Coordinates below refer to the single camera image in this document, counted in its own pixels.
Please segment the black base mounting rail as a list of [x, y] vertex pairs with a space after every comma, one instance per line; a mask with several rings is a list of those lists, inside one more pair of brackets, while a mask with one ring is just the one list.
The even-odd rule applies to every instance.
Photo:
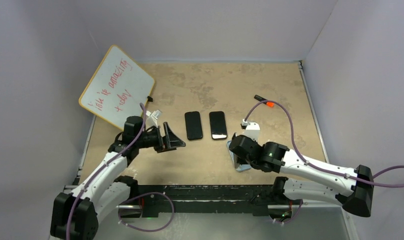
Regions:
[[128, 205], [142, 207], [144, 218], [160, 213], [251, 214], [271, 216], [275, 206], [283, 211], [296, 207], [272, 184], [250, 185], [138, 185], [133, 187]]

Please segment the black phone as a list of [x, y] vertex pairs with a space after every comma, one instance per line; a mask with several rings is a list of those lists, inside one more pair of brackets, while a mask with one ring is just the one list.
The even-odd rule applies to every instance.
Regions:
[[184, 114], [186, 136], [190, 141], [203, 138], [201, 115], [199, 111], [189, 111]]

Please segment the white whiteboard with red writing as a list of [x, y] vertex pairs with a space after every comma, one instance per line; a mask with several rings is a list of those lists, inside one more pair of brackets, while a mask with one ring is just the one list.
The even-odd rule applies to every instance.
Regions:
[[112, 45], [103, 57], [78, 103], [120, 130], [130, 116], [141, 116], [155, 79], [119, 46]]

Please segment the black marker orange cap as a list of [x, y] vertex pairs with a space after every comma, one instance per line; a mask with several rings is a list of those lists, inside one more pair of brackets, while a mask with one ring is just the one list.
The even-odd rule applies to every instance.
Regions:
[[264, 97], [262, 97], [262, 96], [260, 96], [260, 95], [254, 95], [254, 97], [253, 97], [255, 100], [257, 100], [257, 101], [259, 101], [259, 102], [261, 102], [261, 103], [263, 103], [264, 105], [266, 105], [266, 106], [268, 106], [268, 107], [270, 107], [270, 108], [273, 108], [274, 107], [274, 105], [275, 105], [275, 103], [274, 102], [271, 102], [271, 101], [267, 101], [267, 99], [266, 98], [264, 98]]

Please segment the black phone case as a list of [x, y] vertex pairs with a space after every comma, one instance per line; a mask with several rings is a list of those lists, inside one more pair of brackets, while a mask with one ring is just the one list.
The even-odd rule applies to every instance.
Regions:
[[210, 133], [213, 140], [225, 140], [228, 137], [225, 113], [212, 111], [209, 113]]

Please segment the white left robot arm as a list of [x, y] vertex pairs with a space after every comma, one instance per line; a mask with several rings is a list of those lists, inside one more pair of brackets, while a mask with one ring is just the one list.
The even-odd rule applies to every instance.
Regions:
[[99, 223], [120, 204], [143, 205], [146, 196], [140, 193], [137, 180], [121, 176], [139, 154], [140, 149], [153, 148], [164, 153], [185, 147], [167, 122], [163, 123], [165, 135], [159, 126], [145, 127], [146, 119], [129, 116], [123, 132], [115, 137], [99, 166], [70, 193], [59, 193], [53, 203], [50, 235], [63, 240], [92, 240]]

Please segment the light blue phone case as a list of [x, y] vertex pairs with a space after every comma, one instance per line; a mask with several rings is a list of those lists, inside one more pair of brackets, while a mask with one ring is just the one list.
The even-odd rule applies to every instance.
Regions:
[[234, 169], [237, 172], [244, 172], [244, 171], [250, 170], [252, 167], [247, 162], [245, 162], [242, 158], [238, 157], [235, 153], [233, 153], [231, 150], [229, 150], [231, 142], [232, 141], [229, 140], [226, 143], [226, 146], [227, 146], [227, 150], [230, 154], [231, 163], [232, 163], [232, 166], [234, 167]]

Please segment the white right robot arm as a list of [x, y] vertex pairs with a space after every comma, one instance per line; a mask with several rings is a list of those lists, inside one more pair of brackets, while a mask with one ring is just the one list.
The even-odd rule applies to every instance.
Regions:
[[314, 200], [342, 207], [346, 212], [368, 218], [372, 213], [374, 187], [371, 169], [341, 167], [299, 156], [293, 149], [276, 142], [263, 145], [245, 135], [233, 137], [228, 149], [239, 163], [265, 173], [299, 176], [305, 181], [277, 177], [270, 196], [278, 204], [285, 201]]

